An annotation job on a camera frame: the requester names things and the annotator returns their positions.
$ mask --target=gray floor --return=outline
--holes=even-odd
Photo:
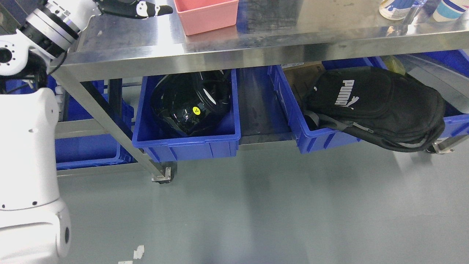
[[[144,172],[61,179],[63,263],[469,263],[469,142],[449,155],[368,143],[300,155],[293,142]]]

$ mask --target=blue and white cup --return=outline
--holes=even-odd
[[[458,19],[469,8],[469,0],[442,0],[433,13],[438,22]]]

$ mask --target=backpack strap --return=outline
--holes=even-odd
[[[304,111],[303,114],[311,118],[317,127],[319,127],[320,120],[321,120],[322,127],[328,127],[328,128],[339,130],[339,131],[344,131],[346,128],[351,127],[351,125],[339,122],[330,116],[316,114],[309,110]]]

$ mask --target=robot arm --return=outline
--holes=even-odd
[[[134,19],[171,14],[170,6],[156,6],[146,1],[130,4],[118,0],[49,0],[26,18],[26,23],[14,35],[0,36],[0,76],[18,78],[34,75],[24,71],[34,52],[44,60],[46,70],[50,61],[60,57],[78,39],[93,16],[111,14]]]
[[[0,82],[33,78],[36,87],[46,87],[51,60],[68,50],[93,16],[144,19],[173,12],[169,6],[145,1],[43,3],[16,34],[0,36]],[[55,167],[58,115],[50,89],[0,94],[1,264],[53,264],[68,253],[70,215],[60,198]]]

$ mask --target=paper scrap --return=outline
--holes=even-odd
[[[140,245],[137,247],[137,250],[134,250],[134,259],[142,259],[145,253],[145,246]]]

